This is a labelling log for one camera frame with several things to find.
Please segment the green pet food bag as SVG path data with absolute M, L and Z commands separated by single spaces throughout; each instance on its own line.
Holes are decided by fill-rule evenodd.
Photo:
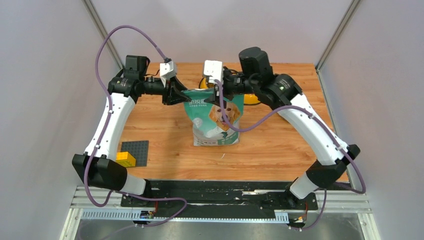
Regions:
M 231 129 L 228 121 L 236 128 L 244 113 L 244 96 L 235 95 L 232 100 L 224 100 L 224 110 L 217 104 L 205 101 L 213 95 L 213 89 L 192 89 L 183 91 L 191 101 L 183 103 L 184 110 L 192 122 L 193 145 L 195 147 L 227 146 L 239 142 L 240 133 Z

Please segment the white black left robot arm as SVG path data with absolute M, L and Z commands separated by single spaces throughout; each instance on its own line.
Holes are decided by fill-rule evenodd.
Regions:
M 128 117 L 142 95 L 158 95 L 164 105 L 191 101 L 186 87 L 177 79 L 177 65 L 166 58 L 159 65 L 159 77 L 148 76 L 150 59 L 126 56 L 126 66 L 108 83 L 106 104 L 96 132 L 82 154 L 75 154 L 72 166 L 87 187 L 134 194 L 140 206 L 149 206 L 150 183 L 135 177 L 116 162 L 118 145 Z

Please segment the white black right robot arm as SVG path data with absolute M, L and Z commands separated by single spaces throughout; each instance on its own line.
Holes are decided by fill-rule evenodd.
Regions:
M 285 195 L 286 204 L 298 209 L 306 197 L 317 189 L 337 183 L 340 176 L 361 152 L 356 144 L 341 140 L 321 119 L 309 103 L 300 85 L 288 74 L 275 74 L 268 54 L 254 46 L 239 54 L 240 73 L 233 73 L 221 61 L 206 60 L 203 76 L 215 85 L 208 103 L 224 107 L 224 99 L 235 95 L 254 94 L 302 136 L 316 156 L 316 161 L 296 178 Z

